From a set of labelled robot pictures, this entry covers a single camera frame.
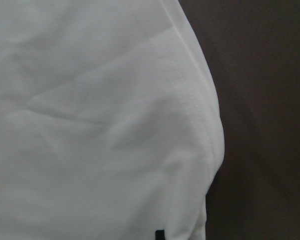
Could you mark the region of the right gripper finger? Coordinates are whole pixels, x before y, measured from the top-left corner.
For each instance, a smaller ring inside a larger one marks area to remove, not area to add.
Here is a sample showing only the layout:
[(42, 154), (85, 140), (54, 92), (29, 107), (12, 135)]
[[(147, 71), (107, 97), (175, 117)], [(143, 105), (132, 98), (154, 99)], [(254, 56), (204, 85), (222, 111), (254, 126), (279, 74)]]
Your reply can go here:
[(155, 240), (164, 240), (164, 230), (156, 230), (155, 231)]

